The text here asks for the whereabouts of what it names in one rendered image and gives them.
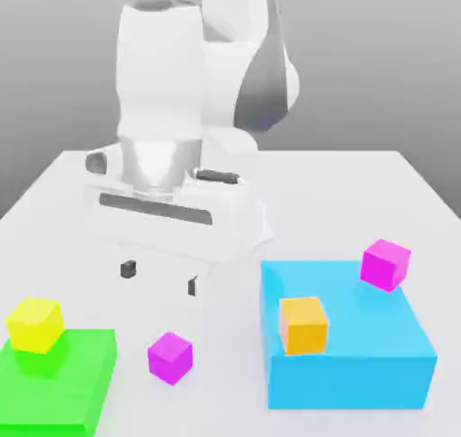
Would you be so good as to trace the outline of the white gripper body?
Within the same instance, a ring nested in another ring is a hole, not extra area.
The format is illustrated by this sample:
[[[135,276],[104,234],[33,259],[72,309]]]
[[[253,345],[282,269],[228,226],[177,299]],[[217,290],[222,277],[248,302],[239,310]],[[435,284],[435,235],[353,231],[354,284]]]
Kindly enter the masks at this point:
[[[245,256],[273,237],[247,183],[186,183],[169,202],[93,185],[84,199],[91,232],[208,262]]]

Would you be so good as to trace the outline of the small magenta cube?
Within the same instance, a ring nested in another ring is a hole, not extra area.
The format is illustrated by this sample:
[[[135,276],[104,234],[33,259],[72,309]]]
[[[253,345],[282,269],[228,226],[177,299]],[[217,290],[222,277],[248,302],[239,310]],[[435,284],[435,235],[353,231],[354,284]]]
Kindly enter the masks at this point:
[[[193,366],[193,344],[173,332],[148,347],[149,372],[174,386]]]
[[[364,251],[360,279],[392,293],[406,279],[410,258],[409,249],[380,239]]]

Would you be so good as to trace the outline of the small yellow cube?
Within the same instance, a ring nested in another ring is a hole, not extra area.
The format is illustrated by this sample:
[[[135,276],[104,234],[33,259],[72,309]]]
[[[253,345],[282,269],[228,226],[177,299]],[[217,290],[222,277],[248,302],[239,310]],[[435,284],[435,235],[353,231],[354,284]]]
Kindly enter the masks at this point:
[[[47,354],[65,330],[59,302],[37,297],[25,297],[5,324],[13,350],[36,354]]]

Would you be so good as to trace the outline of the small orange cube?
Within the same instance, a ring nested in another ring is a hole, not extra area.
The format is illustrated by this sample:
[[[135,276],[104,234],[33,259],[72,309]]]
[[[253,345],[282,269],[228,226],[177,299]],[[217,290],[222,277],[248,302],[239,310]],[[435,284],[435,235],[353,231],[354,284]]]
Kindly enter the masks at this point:
[[[322,354],[330,322],[318,297],[282,298],[278,328],[287,356]]]

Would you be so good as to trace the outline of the large green box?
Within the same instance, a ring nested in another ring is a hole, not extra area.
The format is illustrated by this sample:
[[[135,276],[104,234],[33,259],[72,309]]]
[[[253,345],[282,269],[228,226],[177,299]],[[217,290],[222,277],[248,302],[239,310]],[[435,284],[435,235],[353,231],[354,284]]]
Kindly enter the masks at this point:
[[[67,329],[45,355],[0,349],[0,437],[95,437],[115,331]]]

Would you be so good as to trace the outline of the large blue box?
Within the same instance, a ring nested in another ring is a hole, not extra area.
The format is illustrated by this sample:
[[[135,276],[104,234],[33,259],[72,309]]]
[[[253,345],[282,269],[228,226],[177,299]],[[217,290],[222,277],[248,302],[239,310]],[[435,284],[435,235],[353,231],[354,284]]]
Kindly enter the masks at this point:
[[[437,353],[400,288],[359,278],[354,260],[264,260],[260,326],[271,409],[421,409]],[[330,321],[324,353],[287,356],[279,302],[316,296]]]

